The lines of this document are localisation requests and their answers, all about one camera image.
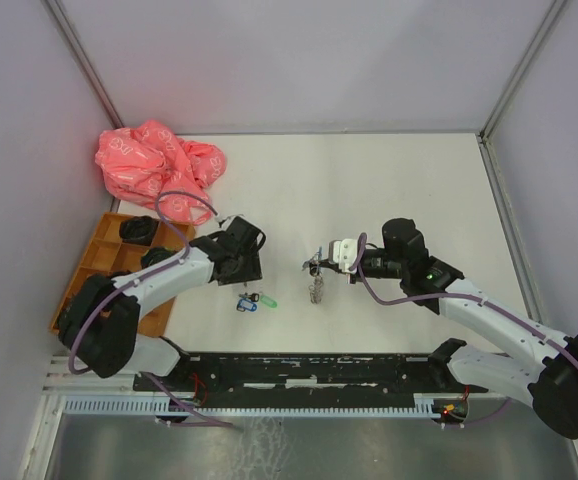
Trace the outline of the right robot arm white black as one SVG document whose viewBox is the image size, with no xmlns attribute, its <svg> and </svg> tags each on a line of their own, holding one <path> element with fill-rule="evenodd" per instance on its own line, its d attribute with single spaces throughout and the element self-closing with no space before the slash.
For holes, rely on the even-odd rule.
<svg viewBox="0 0 578 480">
<path fill-rule="evenodd" d="M 328 259 L 350 281 L 399 281 L 398 304 L 415 303 L 475 332 L 498 348 L 481 351 L 449 339 L 431 355 L 429 382 L 450 391 L 477 386 L 532 408 L 551 430 L 578 438 L 578 334 L 516 314 L 485 294 L 457 268 L 432 256 L 411 219 L 382 227 L 383 245 L 370 248 L 364 235 L 331 242 Z"/>
</svg>

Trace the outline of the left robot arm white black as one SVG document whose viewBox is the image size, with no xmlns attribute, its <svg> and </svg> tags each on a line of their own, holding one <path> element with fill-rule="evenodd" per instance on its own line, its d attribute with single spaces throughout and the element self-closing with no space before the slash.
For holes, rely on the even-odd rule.
<svg viewBox="0 0 578 480">
<path fill-rule="evenodd" d="M 57 320 L 69 369 L 100 378 L 150 373 L 167 389 L 181 389 L 190 378 L 184 353 L 169 340 L 140 334 L 139 323 L 187 290 L 260 280 L 265 242 L 262 230 L 235 216 L 227 228 L 185 240 L 183 250 L 135 273 L 89 276 Z"/>
</svg>

